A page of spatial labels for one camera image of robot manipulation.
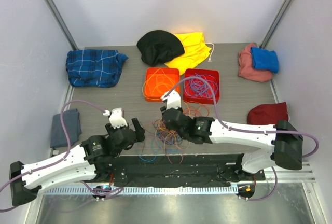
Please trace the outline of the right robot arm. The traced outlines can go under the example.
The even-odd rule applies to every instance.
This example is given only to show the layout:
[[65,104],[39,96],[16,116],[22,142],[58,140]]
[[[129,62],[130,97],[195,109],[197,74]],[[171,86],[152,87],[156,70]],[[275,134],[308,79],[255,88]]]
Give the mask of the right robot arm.
[[248,125],[220,123],[211,117],[190,118],[181,108],[164,106],[160,111],[167,129],[194,144],[228,143],[257,148],[255,152],[245,153],[234,167],[238,179],[248,179],[273,166],[292,171],[302,169],[303,137],[286,120],[276,125]]

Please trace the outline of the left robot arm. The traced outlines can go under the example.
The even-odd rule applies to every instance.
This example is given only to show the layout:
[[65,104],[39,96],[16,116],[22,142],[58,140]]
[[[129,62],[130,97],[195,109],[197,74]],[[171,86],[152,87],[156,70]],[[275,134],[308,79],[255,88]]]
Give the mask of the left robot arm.
[[107,181],[110,165],[124,150],[145,139],[145,130],[137,118],[132,119],[134,128],[127,125],[115,128],[105,126],[107,135],[94,135],[70,149],[49,159],[10,165],[10,193],[14,207],[34,201],[39,194],[52,188],[77,181]]

